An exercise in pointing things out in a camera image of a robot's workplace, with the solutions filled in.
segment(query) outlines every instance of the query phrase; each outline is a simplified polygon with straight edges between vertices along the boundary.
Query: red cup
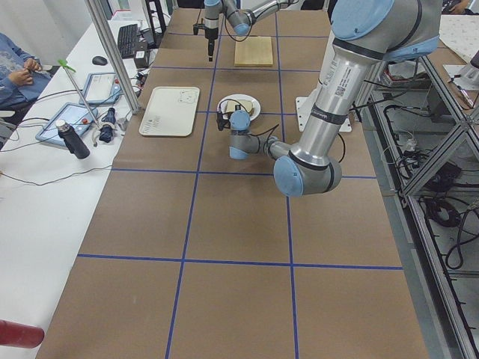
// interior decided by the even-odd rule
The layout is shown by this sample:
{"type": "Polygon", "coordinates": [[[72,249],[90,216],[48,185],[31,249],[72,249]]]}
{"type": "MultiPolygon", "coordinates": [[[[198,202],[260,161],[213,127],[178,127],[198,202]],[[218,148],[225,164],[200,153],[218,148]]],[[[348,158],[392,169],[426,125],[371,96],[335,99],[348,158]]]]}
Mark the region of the red cup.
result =
{"type": "Polygon", "coordinates": [[[42,328],[0,319],[0,346],[31,349],[39,346],[44,337],[45,332],[42,328]]]}

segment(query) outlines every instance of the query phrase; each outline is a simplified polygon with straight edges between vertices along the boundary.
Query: tan board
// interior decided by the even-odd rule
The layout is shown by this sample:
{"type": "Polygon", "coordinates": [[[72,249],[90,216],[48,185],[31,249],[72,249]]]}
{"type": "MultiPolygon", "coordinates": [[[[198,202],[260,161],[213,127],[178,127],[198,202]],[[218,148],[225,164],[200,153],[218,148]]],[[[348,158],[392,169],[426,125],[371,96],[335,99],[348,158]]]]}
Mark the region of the tan board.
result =
{"type": "Polygon", "coordinates": [[[272,66],[271,37],[251,36],[236,43],[234,66],[272,66]]]}

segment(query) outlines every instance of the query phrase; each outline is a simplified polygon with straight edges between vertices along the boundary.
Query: blue shirt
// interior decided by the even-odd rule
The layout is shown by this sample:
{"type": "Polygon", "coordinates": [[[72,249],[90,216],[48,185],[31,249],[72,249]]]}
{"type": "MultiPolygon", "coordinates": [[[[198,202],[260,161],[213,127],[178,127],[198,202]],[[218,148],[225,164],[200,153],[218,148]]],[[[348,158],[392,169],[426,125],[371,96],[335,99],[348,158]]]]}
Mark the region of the blue shirt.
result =
{"type": "Polygon", "coordinates": [[[30,102],[39,97],[50,81],[48,73],[33,72],[32,85],[17,86],[8,75],[23,69],[23,64],[32,55],[23,51],[7,36],[0,33],[0,109],[10,108],[23,102],[30,102]]]}

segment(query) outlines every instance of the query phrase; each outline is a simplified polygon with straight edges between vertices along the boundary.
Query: keyboard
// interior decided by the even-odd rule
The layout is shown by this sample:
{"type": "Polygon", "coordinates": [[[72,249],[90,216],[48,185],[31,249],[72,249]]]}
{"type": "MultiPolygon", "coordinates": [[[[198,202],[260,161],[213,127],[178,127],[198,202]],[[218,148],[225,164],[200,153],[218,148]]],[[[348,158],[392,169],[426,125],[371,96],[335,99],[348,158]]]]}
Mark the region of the keyboard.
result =
{"type": "Polygon", "coordinates": [[[122,26],[118,32],[118,50],[121,58],[132,58],[135,56],[135,44],[138,39],[138,25],[131,24],[122,26]]]}

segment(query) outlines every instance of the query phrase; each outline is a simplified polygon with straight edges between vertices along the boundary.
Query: black bottle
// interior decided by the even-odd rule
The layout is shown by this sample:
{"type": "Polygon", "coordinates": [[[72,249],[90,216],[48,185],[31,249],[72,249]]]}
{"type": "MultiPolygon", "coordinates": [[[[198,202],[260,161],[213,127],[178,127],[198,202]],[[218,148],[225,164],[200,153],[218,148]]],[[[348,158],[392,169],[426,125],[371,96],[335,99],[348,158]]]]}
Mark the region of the black bottle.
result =
{"type": "Polygon", "coordinates": [[[70,153],[73,153],[77,159],[85,159],[90,155],[90,150],[69,123],[66,123],[64,120],[56,120],[55,126],[58,129],[58,136],[63,138],[68,150],[70,153]]]}

